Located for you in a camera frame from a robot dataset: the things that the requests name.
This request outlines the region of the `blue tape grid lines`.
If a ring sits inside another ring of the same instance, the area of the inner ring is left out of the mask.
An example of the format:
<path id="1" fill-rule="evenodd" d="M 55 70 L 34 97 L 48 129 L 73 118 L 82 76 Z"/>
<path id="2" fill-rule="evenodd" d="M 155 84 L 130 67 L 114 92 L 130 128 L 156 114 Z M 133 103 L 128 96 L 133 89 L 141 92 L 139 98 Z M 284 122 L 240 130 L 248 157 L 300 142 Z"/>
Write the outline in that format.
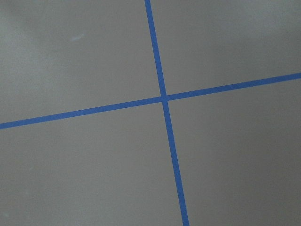
<path id="1" fill-rule="evenodd" d="M 158 78 L 158 87 L 160 91 L 160 95 L 158 97 L 151 97 L 146 99 L 139 99 L 135 101 L 129 101 L 129 102 L 123 102 L 123 103 L 117 103 L 117 104 L 111 104 L 111 105 L 105 105 L 105 106 L 98 106 L 88 109 L 82 109 L 82 110 L 76 110 L 71 112 L 65 112 L 65 113 L 57 113 L 52 115 L 45 115 L 40 117 L 34 117 L 29 119 L 23 119 L 23 120 L 17 120 L 17 121 L 11 121 L 11 122 L 4 122 L 1 123 L 0 128 L 1 129 L 9 129 L 9 128 L 16 128 L 31 124 L 37 124 L 37 123 L 44 123 L 48 121 L 56 121 L 56 120 L 62 120 L 67 118 L 73 118 L 73 117 L 79 117 L 84 115 L 92 115 L 96 113 L 102 113 L 102 112 L 110 112 L 115 111 L 119 109 L 126 109 L 126 108 L 133 108 L 137 106 L 143 106 L 143 105 L 150 105 L 150 104 L 156 104 L 161 103 L 163 108 L 163 114 L 165 119 L 165 125 L 166 125 L 166 132 L 167 132 L 167 138 L 169 143 L 169 149 L 170 149 L 170 155 L 171 155 L 171 161 L 174 171 L 174 180 L 177 190 L 177 196 L 178 196 L 178 203 L 180 207 L 181 212 L 181 218 L 182 218 L 182 224 L 184 226 L 188 226 L 190 224 L 189 222 L 189 216 L 187 212 L 187 205 L 184 195 L 184 189 L 182 185 L 182 178 L 181 178 L 181 171 L 178 161 L 178 155 L 176 150 L 176 144 L 175 144 L 175 138 L 174 138 L 174 132 L 173 132 L 173 126 L 172 126 L 172 119 L 171 114 L 169 110 L 169 102 L 179 99 L 185 99 L 185 98 L 191 98 L 191 97 L 199 97 L 204 95 L 211 95 L 215 93 L 220 92 L 227 92 L 237 89 L 246 89 L 250 87 L 256 87 L 256 86 L 262 86 L 267 84 L 273 84 L 273 83 L 280 83 L 284 81 L 292 81 L 292 80 L 298 80 L 301 77 L 300 73 L 293 73 L 288 75 L 281 75 L 276 77 L 270 77 L 270 78 L 263 78 L 259 80 L 252 80 L 252 81 L 245 81 L 240 83 L 234 83 L 229 85 L 222 85 L 218 87 L 212 87 L 212 88 L 205 88 L 205 89 L 197 89 L 193 91 L 187 91 L 187 92 L 181 92 L 181 93 L 175 93 L 175 94 L 168 94 L 166 90 L 166 84 L 164 80 L 164 73 L 162 69 L 162 63 L 160 59 L 160 51 L 158 46 L 158 39 L 155 29 L 155 23 L 153 19 L 153 12 L 152 12 L 152 6 L 151 1 L 146 0 L 144 2 L 145 5 L 145 11 L 147 15 L 148 20 L 148 28 L 150 32 L 150 39 L 152 44 L 152 51 L 153 51 L 153 57 L 156 67 L 156 73 Z"/>

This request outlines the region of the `brown paper table cover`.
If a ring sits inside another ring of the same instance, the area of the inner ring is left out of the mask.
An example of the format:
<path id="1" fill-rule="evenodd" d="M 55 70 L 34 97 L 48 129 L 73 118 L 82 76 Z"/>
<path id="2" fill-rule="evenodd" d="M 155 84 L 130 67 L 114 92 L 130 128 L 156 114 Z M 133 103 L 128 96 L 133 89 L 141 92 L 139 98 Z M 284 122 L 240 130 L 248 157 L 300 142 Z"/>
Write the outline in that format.
<path id="1" fill-rule="evenodd" d="M 301 73 L 298 0 L 150 0 L 168 94 Z M 160 95 L 145 0 L 3 0 L 0 123 Z M 189 226 L 301 223 L 301 79 L 169 102 Z M 0 129 L 3 226 L 183 226 L 161 103 Z"/>

